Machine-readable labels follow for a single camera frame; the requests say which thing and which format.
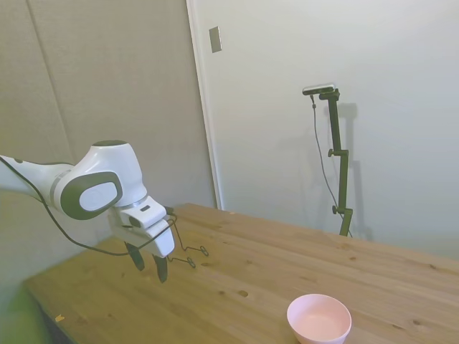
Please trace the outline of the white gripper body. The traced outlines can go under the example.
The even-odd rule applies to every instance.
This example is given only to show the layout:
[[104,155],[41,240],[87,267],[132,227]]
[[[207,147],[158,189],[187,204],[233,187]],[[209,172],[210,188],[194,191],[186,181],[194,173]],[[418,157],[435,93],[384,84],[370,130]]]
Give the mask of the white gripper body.
[[161,219],[156,224],[147,229],[137,227],[122,227],[119,216],[114,210],[108,213],[108,221],[112,233],[120,240],[123,240],[135,247],[143,247],[151,254],[164,258],[173,252],[175,248],[174,237],[165,219]]

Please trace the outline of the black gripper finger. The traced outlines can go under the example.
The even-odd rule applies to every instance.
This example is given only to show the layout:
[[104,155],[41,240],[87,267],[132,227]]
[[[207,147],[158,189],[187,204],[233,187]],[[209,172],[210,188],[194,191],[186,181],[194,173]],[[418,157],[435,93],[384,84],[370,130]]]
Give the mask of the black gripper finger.
[[143,271],[145,268],[145,263],[143,257],[141,256],[141,253],[139,252],[139,248],[128,242],[125,242],[125,246],[136,268],[139,271]]
[[156,265],[158,279],[164,283],[168,278],[168,257],[160,257],[153,254],[153,259]]

